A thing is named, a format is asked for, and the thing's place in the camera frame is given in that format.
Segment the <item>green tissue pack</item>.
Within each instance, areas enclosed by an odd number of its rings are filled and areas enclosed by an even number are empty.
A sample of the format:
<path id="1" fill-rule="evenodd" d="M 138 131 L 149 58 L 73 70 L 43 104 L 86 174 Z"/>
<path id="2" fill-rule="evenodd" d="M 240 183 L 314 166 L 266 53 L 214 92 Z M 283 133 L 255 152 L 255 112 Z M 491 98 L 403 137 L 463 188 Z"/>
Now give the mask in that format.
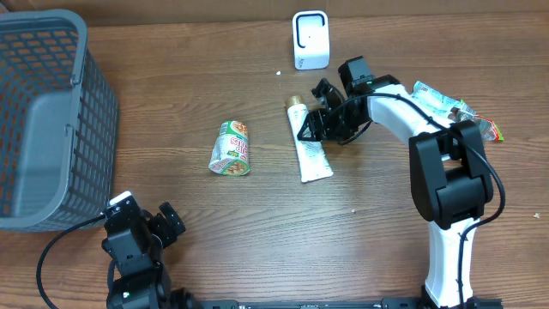
<path id="1" fill-rule="evenodd" d="M 450 98 L 421 81 L 414 84 L 411 96 L 441 118 L 454 118 L 464 106 L 462 100 Z"/>

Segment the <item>green snack bag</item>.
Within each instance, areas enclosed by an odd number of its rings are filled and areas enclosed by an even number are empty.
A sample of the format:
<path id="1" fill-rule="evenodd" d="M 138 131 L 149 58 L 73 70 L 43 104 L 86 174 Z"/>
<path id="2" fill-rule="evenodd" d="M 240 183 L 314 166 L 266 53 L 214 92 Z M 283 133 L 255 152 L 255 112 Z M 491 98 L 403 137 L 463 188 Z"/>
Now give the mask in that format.
<path id="1" fill-rule="evenodd" d="M 498 126 L 489 118 L 480 116 L 475 110 L 469 107 L 464 100 L 461 100 L 457 107 L 452 108 L 456 122 L 465 120 L 473 121 L 481 134 L 484 142 L 503 142 L 504 136 Z"/>

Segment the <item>cup noodles container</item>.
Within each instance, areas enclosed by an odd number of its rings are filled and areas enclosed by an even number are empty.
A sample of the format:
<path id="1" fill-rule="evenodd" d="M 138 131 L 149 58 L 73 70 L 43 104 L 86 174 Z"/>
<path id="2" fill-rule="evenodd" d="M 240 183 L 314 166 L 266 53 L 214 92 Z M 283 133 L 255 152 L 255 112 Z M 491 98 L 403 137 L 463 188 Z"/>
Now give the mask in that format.
<path id="1" fill-rule="evenodd" d="M 220 126 L 208 168 L 226 176 L 243 176 L 250 171 L 248 128 L 245 124 L 231 120 Z"/>

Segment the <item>white tube gold cap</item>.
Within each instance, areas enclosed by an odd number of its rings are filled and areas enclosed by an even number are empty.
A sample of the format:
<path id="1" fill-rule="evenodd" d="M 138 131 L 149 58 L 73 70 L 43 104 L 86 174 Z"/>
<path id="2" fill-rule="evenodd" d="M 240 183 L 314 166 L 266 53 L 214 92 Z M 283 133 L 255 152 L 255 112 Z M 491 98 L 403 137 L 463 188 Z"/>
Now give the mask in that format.
<path id="1" fill-rule="evenodd" d="M 286 100 L 285 105 L 298 157 L 301 182 L 308 183 L 331 177 L 334 172 L 325 156 L 322 144 L 298 139 L 298 133 L 308 114 L 304 98 L 301 95 L 291 96 Z"/>

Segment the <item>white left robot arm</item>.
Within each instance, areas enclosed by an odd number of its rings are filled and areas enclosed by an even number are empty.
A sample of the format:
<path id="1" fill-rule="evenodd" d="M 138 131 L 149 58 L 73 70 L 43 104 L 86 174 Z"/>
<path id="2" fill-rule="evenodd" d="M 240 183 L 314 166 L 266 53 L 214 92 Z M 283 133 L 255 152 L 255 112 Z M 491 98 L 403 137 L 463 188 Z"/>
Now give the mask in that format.
<path id="1" fill-rule="evenodd" d="M 152 215 L 127 200 L 106 210 L 103 250 L 112 258 L 107 271 L 108 309 L 200 309 L 186 288 L 172 289 L 163 250 L 185 232 L 178 213 L 168 202 Z"/>

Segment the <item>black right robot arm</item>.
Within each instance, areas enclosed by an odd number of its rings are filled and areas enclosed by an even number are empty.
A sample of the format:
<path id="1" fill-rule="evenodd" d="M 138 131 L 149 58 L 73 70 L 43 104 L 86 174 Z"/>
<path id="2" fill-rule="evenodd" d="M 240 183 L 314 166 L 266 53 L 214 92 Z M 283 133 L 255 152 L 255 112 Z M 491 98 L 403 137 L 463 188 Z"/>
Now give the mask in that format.
<path id="1" fill-rule="evenodd" d="M 442 118 L 421 105 L 393 76 L 374 76 L 363 57 L 338 69 L 340 91 L 322 79 L 312 94 L 320 107 L 293 124 L 296 143 L 354 141 L 380 124 L 409 151 L 413 203 L 429 228 L 429 270 L 417 308 L 500 308 L 501 300 L 474 296 L 470 269 L 474 234 L 500 216 L 485 217 L 501 179 L 486 158 L 478 126 Z"/>

